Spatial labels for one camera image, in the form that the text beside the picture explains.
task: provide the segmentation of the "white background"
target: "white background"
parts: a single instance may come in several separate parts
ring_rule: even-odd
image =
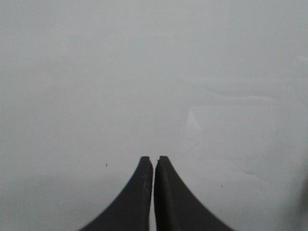
[[[3,231],[80,229],[142,155],[235,230],[305,230],[307,1],[2,0],[0,80]]]

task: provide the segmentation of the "black plastic jaw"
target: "black plastic jaw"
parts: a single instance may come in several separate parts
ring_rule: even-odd
[[[118,197],[80,231],[148,231],[153,166],[150,158],[139,164]]]
[[[154,207],[157,231],[232,231],[198,201],[166,156],[155,170]]]

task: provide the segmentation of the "white surface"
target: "white surface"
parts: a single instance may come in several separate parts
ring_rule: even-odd
[[[304,230],[307,6],[1,1],[0,229],[77,230],[168,155],[235,230]]]

